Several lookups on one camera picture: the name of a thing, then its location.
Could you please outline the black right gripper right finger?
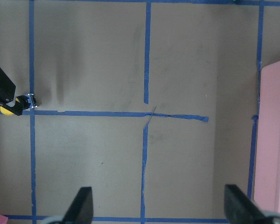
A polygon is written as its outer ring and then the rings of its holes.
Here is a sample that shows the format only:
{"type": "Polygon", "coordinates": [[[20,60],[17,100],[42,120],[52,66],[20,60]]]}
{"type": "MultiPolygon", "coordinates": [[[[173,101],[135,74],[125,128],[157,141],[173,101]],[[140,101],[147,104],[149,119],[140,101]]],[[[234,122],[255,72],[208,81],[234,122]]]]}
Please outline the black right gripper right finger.
{"type": "Polygon", "coordinates": [[[266,219],[263,212],[235,184],[224,187],[224,214],[230,224],[258,224],[266,219]]]}

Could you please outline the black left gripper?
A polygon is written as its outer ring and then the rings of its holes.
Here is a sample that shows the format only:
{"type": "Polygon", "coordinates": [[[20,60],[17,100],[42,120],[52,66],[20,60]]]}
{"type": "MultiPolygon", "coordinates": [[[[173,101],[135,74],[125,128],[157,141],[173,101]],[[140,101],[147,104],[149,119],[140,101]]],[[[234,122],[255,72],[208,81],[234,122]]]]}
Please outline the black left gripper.
{"type": "Polygon", "coordinates": [[[22,115],[22,104],[15,98],[16,86],[0,67],[0,114],[22,115]]]}

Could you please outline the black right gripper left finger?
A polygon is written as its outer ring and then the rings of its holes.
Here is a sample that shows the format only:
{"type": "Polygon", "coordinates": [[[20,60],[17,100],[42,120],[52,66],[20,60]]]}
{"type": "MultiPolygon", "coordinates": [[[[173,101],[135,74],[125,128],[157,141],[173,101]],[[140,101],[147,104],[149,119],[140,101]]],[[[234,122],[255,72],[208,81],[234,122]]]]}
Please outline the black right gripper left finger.
{"type": "Polygon", "coordinates": [[[62,218],[61,224],[91,224],[92,219],[92,187],[81,187],[62,218]]]}

